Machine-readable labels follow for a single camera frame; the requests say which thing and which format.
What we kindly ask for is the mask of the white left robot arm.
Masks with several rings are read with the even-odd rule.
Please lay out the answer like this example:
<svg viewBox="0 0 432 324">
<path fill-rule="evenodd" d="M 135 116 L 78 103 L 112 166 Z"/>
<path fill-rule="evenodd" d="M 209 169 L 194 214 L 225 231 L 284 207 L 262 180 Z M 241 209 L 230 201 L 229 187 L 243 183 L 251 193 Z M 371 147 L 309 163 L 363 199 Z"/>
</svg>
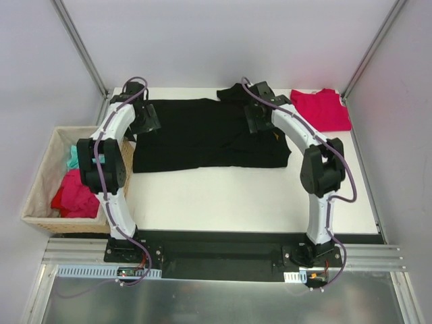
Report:
<svg viewBox="0 0 432 324">
<path fill-rule="evenodd" d="M 124 140 L 161 127 L 148 99 L 148 82 L 143 77 L 130 78 L 120 94 L 111 98 L 97 130 L 88 138 L 79 139 L 76 145 L 81 182 L 100 202 L 108 218 L 110 236 L 125 240 L 119 254 L 129 263 L 141 258 L 143 247 L 133 240 L 137 225 L 124 194 L 127 172 L 121 146 Z"/>
</svg>

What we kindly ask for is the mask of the black flower print t-shirt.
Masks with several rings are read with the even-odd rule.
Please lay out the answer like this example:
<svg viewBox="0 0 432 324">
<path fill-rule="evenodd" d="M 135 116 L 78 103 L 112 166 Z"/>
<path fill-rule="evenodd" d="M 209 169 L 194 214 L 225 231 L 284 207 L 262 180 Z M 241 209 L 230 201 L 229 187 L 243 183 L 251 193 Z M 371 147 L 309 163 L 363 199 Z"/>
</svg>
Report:
<svg viewBox="0 0 432 324">
<path fill-rule="evenodd" d="M 199 167 L 285 168 L 291 150 L 278 128 L 250 133 L 242 85 L 218 90 L 217 99 L 151 100 L 161 127 L 139 134 L 134 173 Z"/>
</svg>

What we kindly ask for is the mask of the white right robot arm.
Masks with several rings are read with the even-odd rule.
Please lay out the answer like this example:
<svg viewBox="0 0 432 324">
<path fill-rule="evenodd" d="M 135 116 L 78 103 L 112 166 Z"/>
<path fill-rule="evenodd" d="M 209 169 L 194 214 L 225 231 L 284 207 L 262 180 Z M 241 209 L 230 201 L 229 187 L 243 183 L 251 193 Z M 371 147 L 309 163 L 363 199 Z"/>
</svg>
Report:
<svg viewBox="0 0 432 324">
<path fill-rule="evenodd" d="M 319 266 L 335 245 L 333 202 L 339 197 L 338 190 L 346 175 L 350 174 L 344 144 L 339 138 L 320 133 L 286 96 L 276 95 L 266 82 L 252 84 L 243 77 L 240 84 L 251 98 L 246 115 L 254 125 L 253 130 L 274 126 L 302 153 L 300 182 L 309 201 L 304 260 L 311 266 Z"/>
</svg>

